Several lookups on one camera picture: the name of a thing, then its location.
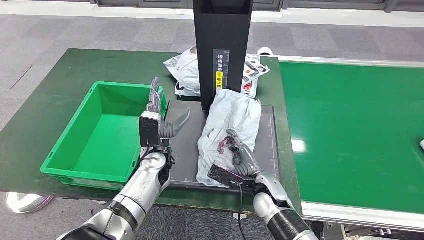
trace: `gray carpet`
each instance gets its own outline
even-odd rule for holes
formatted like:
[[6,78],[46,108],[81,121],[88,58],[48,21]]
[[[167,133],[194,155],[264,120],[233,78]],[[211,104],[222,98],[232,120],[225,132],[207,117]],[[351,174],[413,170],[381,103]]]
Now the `gray carpet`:
[[[0,15],[0,131],[68,48],[183,52],[196,42],[189,20]],[[424,61],[424,29],[252,23],[248,53],[363,60]],[[0,240],[55,239],[103,207],[56,198],[17,215],[0,193]],[[248,239],[272,239],[257,217],[242,220]],[[242,239],[230,213],[155,207],[137,240]]]

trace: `table edge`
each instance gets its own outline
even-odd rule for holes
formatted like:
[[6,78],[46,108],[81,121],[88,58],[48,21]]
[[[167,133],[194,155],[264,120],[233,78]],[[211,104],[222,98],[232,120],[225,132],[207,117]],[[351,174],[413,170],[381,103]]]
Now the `table edge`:
[[424,214],[302,202],[303,218],[424,233]]
[[319,63],[319,64],[340,64],[340,65],[353,65],[353,66],[424,68],[424,62],[419,62],[419,61],[354,60],[354,59],[345,59],[345,58],[326,58],[326,57],[308,57],[308,56],[278,56],[278,61],[279,62]]

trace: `green table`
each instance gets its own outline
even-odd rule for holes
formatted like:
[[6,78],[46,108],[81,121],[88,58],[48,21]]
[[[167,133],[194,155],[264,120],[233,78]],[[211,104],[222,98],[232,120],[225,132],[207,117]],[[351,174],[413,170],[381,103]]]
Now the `green table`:
[[424,63],[280,60],[304,216],[423,231]]
[[[117,192],[60,183],[40,166],[96,81],[150,84],[159,77],[167,100],[175,100],[175,80],[163,62],[177,53],[69,49],[0,132],[0,191],[110,200]],[[265,58],[271,71],[260,78],[257,95],[274,106],[280,178],[301,213],[286,105],[277,58]],[[235,193],[166,189],[157,203],[186,208],[237,211]],[[243,209],[253,211],[252,197]]]

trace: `yellow label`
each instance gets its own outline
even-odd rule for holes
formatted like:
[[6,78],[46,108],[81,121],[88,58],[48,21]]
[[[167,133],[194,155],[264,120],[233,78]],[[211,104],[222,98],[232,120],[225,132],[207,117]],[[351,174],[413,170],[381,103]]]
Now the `yellow label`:
[[217,71],[215,74],[215,82],[216,82],[216,88],[223,88],[223,77],[224,77],[224,72],[222,71]]

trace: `plastic package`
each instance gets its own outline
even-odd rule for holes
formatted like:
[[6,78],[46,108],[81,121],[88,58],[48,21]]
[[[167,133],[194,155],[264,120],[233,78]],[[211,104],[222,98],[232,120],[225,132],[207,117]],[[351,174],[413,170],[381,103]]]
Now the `plastic package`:
[[234,170],[240,164],[240,156],[234,151],[234,139],[227,130],[234,130],[253,152],[261,112],[262,106],[257,100],[227,89],[216,90],[206,125],[197,142],[199,159],[196,179],[199,183],[208,187],[226,188],[209,178],[208,172],[213,164],[228,170]]
[[[177,80],[175,95],[200,97],[199,63],[196,46],[163,64]],[[259,77],[269,71],[270,69],[267,66],[261,64],[259,55],[246,54],[241,93],[250,98],[255,98]]]

